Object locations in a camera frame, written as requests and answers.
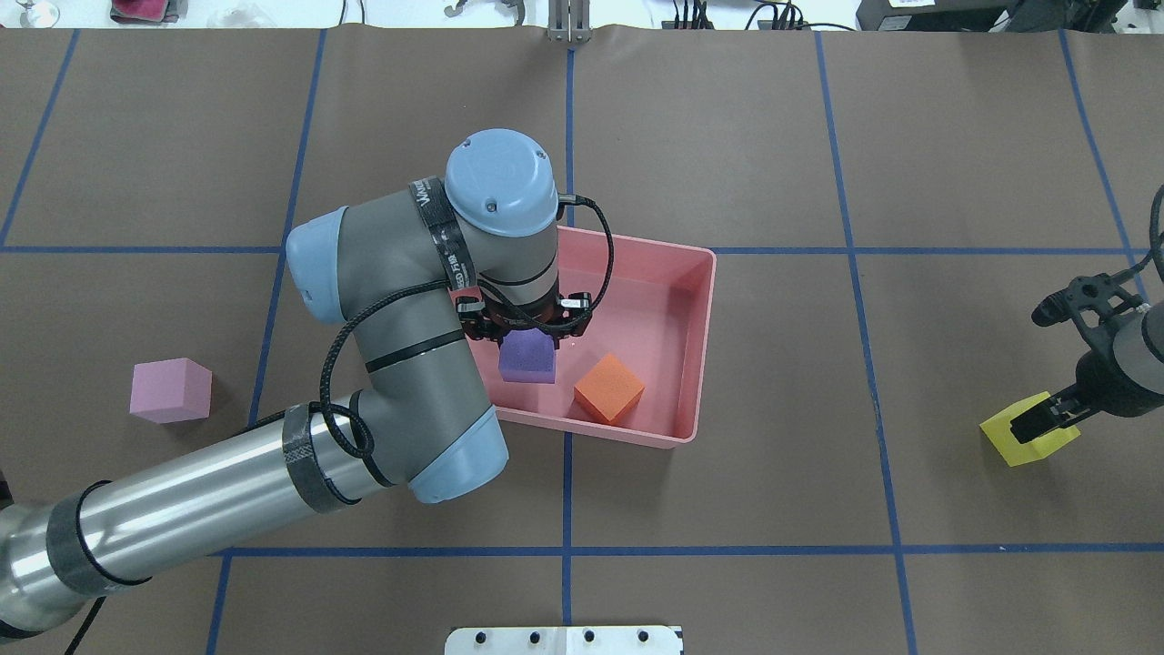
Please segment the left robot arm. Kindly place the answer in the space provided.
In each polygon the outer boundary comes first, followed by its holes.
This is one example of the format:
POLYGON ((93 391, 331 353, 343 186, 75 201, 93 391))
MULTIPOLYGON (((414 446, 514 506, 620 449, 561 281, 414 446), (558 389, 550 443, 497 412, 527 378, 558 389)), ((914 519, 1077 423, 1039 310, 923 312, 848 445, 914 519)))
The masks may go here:
POLYGON ((338 323, 315 401, 54 506, 5 506, 3 643, 379 489, 440 503, 495 479, 508 443, 470 343, 585 333, 604 294, 558 289, 569 205, 595 207, 558 191, 535 140, 492 128, 455 145, 442 176, 294 227, 296 290, 338 323))

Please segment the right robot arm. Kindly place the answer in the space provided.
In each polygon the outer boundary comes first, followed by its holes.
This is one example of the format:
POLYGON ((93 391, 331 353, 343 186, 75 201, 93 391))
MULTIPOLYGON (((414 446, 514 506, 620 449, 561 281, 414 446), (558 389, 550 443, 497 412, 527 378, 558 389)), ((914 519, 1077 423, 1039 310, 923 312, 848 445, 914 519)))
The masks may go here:
POLYGON ((1074 383, 1012 418, 1018 443, 1096 414, 1137 418, 1163 405, 1163 314, 1124 283, 1131 273, 1076 277, 1031 312, 1041 328, 1071 322, 1090 351, 1074 383))

